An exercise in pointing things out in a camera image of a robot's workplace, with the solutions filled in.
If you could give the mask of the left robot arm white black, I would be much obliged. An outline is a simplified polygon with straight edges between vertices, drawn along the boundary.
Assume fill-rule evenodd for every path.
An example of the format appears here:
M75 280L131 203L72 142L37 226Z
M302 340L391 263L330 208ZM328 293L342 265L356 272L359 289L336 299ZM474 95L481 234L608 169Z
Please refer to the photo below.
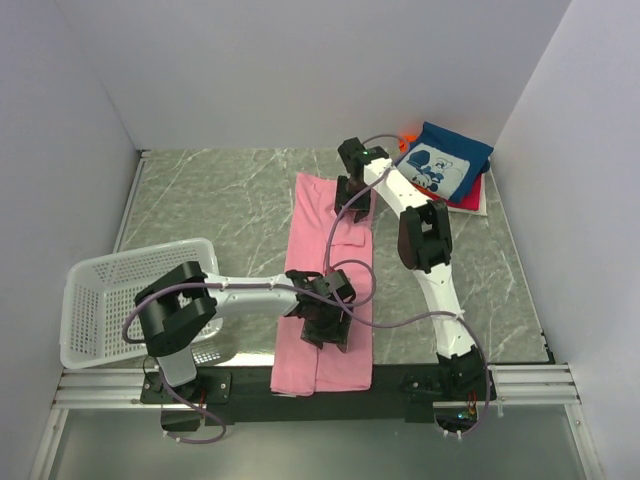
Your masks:
M200 378L191 344L211 321L265 313L303 321L302 339L346 350L351 317L343 306L356 299L346 273L289 270L271 277L223 277L196 261L174 268L134 297L143 343L162 371L164 389L176 401L193 399Z

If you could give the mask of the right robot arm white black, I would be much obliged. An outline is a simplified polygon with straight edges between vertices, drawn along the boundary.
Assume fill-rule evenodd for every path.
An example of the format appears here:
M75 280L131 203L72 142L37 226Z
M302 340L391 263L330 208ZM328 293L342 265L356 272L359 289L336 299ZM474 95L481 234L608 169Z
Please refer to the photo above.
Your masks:
M491 374L479 340L464 320L453 281L453 239L447 205L421 193L389 158L358 158L343 162L347 174L338 178L336 215L343 216L359 200L375 192L396 214L397 250L418 282L436 334L442 368L439 387L452 399L473 392L491 397Z

